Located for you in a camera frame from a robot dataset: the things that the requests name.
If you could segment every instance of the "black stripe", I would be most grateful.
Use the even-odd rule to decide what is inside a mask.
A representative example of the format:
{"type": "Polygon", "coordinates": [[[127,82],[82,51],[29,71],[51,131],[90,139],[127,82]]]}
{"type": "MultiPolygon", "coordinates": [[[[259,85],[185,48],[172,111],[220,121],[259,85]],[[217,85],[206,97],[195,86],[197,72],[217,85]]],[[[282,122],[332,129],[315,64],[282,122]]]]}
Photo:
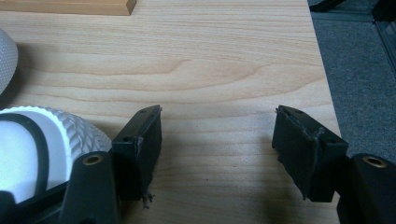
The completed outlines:
{"type": "Polygon", "coordinates": [[[32,119],[21,114],[0,114],[0,120],[18,123],[32,135],[35,140],[35,148],[37,149],[38,163],[35,195],[46,191],[50,172],[50,156],[43,131],[32,119]]]}

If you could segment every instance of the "wooden table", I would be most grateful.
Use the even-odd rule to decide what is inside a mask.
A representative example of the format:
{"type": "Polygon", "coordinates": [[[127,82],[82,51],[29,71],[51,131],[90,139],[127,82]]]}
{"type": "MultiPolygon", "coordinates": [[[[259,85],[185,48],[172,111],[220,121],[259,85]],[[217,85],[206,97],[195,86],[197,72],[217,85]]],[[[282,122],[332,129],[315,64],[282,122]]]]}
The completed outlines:
{"type": "Polygon", "coordinates": [[[275,109],[339,133],[305,0],[139,0],[131,17],[0,12],[20,62],[0,106],[47,105],[113,138],[163,107],[149,210],[125,223],[337,223],[271,149],[275,109]]]}

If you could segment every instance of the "wood grain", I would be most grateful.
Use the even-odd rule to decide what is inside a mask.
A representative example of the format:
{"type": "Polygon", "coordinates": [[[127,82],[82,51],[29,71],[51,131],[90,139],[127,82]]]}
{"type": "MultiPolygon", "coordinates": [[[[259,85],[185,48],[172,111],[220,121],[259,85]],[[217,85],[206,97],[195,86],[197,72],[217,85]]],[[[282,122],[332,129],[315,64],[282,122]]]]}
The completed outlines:
{"type": "Polygon", "coordinates": [[[278,105],[339,133],[305,0],[138,1],[131,17],[1,12],[20,62],[0,106],[48,105],[114,137],[163,107],[149,210],[125,223],[337,223],[271,149],[278,105]]]}
{"type": "Polygon", "coordinates": [[[0,0],[1,11],[129,16],[136,0],[0,0]]]}

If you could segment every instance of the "gray carpet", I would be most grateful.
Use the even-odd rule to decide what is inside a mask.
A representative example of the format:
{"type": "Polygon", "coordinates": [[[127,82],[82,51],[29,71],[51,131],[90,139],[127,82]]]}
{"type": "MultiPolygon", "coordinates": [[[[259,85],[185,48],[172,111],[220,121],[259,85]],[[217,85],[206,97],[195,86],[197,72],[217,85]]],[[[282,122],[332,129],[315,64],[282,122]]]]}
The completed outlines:
{"type": "Polygon", "coordinates": [[[375,2],[346,0],[327,15],[313,14],[313,21],[348,155],[396,162],[396,79],[369,17],[375,2]]]}

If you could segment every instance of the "white object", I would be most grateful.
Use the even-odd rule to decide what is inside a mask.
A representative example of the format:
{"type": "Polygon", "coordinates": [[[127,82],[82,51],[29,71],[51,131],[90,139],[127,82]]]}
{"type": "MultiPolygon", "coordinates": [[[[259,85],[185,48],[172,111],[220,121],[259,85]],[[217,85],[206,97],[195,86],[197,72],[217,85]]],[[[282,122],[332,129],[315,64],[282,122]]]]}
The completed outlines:
{"type": "Polygon", "coordinates": [[[11,37],[0,29],[0,94],[14,75],[17,62],[17,46],[11,37]]]}
{"type": "MultiPolygon", "coordinates": [[[[43,132],[49,151],[47,189],[70,177],[73,161],[92,151],[109,151],[110,139],[87,120],[48,107],[22,106],[0,111],[20,114],[43,132]]],[[[13,193],[16,203],[35,195],[38,155],[28,130],[13,121],[0,120],[0,190],[13,193]]]]}

